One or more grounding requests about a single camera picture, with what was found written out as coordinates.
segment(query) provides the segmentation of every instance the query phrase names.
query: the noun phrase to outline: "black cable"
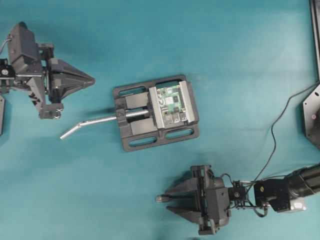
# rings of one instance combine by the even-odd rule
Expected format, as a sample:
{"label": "black cable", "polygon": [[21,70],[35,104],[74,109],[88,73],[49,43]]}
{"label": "black cable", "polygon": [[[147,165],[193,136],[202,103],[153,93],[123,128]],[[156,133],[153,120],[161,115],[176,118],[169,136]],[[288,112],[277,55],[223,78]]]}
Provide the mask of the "black cable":
{"label": "black cable", "polygon": [[230,183],[231,183],[231,185],[233,186],[234,184],[233,184],[233,181],[232,181],[230,175],[229,175],[228,173],[223,173],[223,174],[220,176],[220,178],[223,178],[224,176],[228,176],[228,178],[229,178],[229,180],[230,180]]}
{"label": "black cable", "polygon": [[252,188],[252,186],[257,182],[257,179],[260,177],[260,175],[262,174],[262,172],[266,169],[266,167],[268,166],[268,164],[270,163],[270,160],[272,158],[272,156],[274,155],[276,149],[277,149],[277,141],[276,141],[276,138],[275,138],[275,134],[274,134],[274,126],[276,125],[276,123],[282,118],[282,116],[284,115],[284,113],[286,112],[287,108],[288,108],[288,105],[291,101],[292,98],[300,95],[300,94],[303,94],[304,92],[308,91],[309,89],[313,88],[314,86],[316,85],[319,85],[319,82],[315,83],[315,84],[312,84],[311,86],[307,87],[306,89],[292,95],[289,97],[288,101],[286,102],[286,105],[283,109],[283,111],[281,112],[281,114],[277,117],[277,119],[272,123],[271,125],[271,134],[272,134],[272,138],[273,138],[273,142],[274,142],[274,147],[273,147],[273,150],[268,158],[268,161],[266,161],[266,164],[264,165],[264,167],[261,169],[261,171],[259,172],[259,174],[255,177],[255,179],[252,181],[252,184],[250,185],[250,187],[248,188],[248,190],[246,191],[246,195],[248,194],[248,192],[250,191],[250,189]]}

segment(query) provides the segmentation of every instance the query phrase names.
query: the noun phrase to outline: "wire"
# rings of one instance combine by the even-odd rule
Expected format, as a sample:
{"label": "wire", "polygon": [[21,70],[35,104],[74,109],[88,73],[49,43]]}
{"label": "wire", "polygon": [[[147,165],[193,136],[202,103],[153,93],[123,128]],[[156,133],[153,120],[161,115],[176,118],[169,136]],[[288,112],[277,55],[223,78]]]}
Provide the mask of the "wire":
{"label": "wire", "polygon": [[274,153],[276,152],[276,149],[277,149],[277,141],[276,141],[276,138],[275,138],[275,134],[274,134],[274,126],[276,125],[276,123],[282,118],[282,116],[284,115],[284,113],[286,112],[287,108],[288,108],[288,105],[291,101],[292,98],[300,95],[300,94],[303,94],[304,92],[308,91],[309,89],[313,88],[314,86],[316,85],[319,85],[319,82],[315,83],[315,84],[312,84],[311,86],[307,87],[306,89],[292,95],[289,97],[288,101],[286,102],[286,105],[283,109],[283,111],[281,112],[281,114],[277,117],[277,119],[272,123],[271,125],[271,134],[272,134],[272,138],[273,138],[273,142],[274,142],[274,147],[273,147],[273,150],[268,158],[268,161],[266,161],[264,167],[261,169],[261,171],[259,172],[259,174],[255,177],[255,179],[252,181],[250,187],[247,189],[246,191],[246,195],[248,194],[248,192],[250,191],[250,189],[252,188],[252,186],[257,182],[257,179],[260,177],[260,175],[263,173],[263,171],[266,169],[266,167],[268,166],[268,164],[270,163],[270,160],[271,158],[273,157]]}
{"label": "wire", "polygon": [[2,52],[3,52],[4,48],[5,48],[6,43],[9,42],[9,41],[11,41],[11,40],[12,40],[12,37],[11,37],[11,36],[8,36],[8,37],[4,40],[4,42],[2,43],[2,45],[1,45],[1,47],[0,47],[0,55],[2,54]]}
{"label": "wire", "polygon": [[228,176],[228,178],[229,178],[229,180],[230,180],[230,183],[231,183],[231,185],[233,186],[234,184],[233,184],[233,181],[232,181],[230,175],[229,175],[228,173],[223,173],[223,174],[220,176],[220,178],[223,178],[224,176]]}

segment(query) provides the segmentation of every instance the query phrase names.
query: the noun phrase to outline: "circuit board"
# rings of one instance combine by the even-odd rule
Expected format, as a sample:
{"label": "circuit board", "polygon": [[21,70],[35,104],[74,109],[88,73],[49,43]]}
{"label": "circuit board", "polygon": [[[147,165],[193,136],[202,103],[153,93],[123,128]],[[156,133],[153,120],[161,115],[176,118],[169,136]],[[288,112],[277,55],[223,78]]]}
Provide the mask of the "circuit board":
{"label": "circuit board", "polygon": [[164,125],[187,121],[180,85],[158,88],[156,91]]}

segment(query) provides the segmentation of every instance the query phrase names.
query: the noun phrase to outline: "mounting plate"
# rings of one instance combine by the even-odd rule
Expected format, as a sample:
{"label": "mounting plate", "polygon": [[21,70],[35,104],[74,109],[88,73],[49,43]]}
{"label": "mounting plate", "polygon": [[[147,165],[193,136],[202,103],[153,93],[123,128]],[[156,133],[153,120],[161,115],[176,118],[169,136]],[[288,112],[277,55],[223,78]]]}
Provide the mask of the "mounting plate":
{"label": "mounting plate", "polygon": [[[157,98],[157,87],[159,84],[170,82],[177,82],[179,85],[179,98],[181,99],[181,105],[184,106],[183,110],[187,120],[164,124],[163,111]],[[184,75],[117,87],[113,90],[113,98],[122,144],[126,152],[175,143],[199,136],[199,115],[192,85]],[[131,120],[126,118],[128,111],[140,109],[147,109],[149,114]],[[187,131],[189,131],[188,134],[179,135],[179,133]],[[176,136],[168,137],[168,134],[176,134]]]}
{"label": "mounting plate", "polygon": [[320,85],[303,101],[306,138],[320,149]]}

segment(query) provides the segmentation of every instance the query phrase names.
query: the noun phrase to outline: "metal rod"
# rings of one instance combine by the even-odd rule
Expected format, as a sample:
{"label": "metal rod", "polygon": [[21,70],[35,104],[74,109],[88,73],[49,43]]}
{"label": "metal rod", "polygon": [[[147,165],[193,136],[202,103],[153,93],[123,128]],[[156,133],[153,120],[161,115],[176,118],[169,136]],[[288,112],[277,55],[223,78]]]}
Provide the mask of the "metal rod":
{"label": "metal rod", "polygon": [[[144,109],[144,110],[140,110],[140,111],[127,112],[125,114],[125,116],[127,118],[133,118],[133,117],[145,115],[145,114],[148,114],[148,113],[149,113],[149,111],[147,109]],[[88,126],[88,125],[92,125],[92,124],[109,122],[109,121],[113,121],[113,120],[116,120],[116,119],[117,119],[117,117],[115,115],[112,115],[112,116],[104,116],[104,117],[100,117],[100,118],[96,118],[96,119],[92,119],[92,120],[79,122],[74,127],[70,128],[68,131],[63,133],[60,136],[60,139],[61,140],[65,139],[66,137],[70,136],[71,134],[73,134],[75,131],[77,131],[78,129],[80,129],[82,127],[85,127],[85,126]]]}

